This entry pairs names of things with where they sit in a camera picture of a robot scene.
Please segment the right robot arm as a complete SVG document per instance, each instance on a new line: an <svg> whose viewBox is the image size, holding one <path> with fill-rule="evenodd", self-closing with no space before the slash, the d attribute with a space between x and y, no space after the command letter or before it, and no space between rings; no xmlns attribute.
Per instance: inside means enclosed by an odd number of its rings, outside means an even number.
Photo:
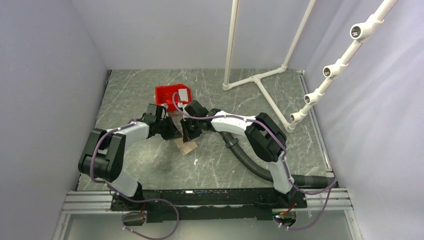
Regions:
<svg viewBox="0 0 424 240"><path fill-rule="evenodd" d="M199 137L203 132L217 132L226 147L250 172L269 181L278 191L276 203L287 208L295 201L291 191L295 182L286 164L286 135L264 112L257 116L242 116L227 113L220 109L207 111L203 107L187 107L180 124L185 142ZM264 161L266 168L260 166L242 149L234 137L245 137L256 156Z"/></svg>

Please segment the tan leather card holder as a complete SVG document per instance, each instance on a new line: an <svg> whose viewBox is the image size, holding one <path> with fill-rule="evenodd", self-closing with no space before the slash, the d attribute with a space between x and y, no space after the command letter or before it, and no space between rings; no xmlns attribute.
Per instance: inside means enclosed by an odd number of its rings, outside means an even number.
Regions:
<svg viewBox="0 0 424 240"><path fill-rule="evenodd" d="M174 139L173 141L183 156L186 156L199 147L194 140L184 142L182 137Z"/></svg>

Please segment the red plastic bin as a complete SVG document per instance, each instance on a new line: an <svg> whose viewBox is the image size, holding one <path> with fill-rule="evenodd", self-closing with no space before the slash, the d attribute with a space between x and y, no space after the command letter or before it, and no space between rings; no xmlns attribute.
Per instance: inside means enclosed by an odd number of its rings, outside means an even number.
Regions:
<svg viewBox="0 0 424 240"><path fill-rule="evenodd" d="M174 112L177 108L173 104L173 100L176 104L180 101L178 94L178 89L190 89L188 86L178 83L173 85L162 85L155 87L155 104L156 105L166 105L168 112ZM190 102L182 102L183 105L189 104Z"/></svg>

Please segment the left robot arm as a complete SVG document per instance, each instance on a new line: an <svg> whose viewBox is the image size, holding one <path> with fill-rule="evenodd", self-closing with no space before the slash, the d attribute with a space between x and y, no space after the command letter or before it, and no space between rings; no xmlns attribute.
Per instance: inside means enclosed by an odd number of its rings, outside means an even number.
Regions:
<svg viewBox="0 0 424 240"><path fill-rule="evenodd" d="M124 171L125 151L155 135L166 141L182 137L167 110L167 105L149 104L141 118L133 118L124 126L94 128L79 159L78 171L124 198L129 209L139 209L144 203L143 187Z"/></svg>

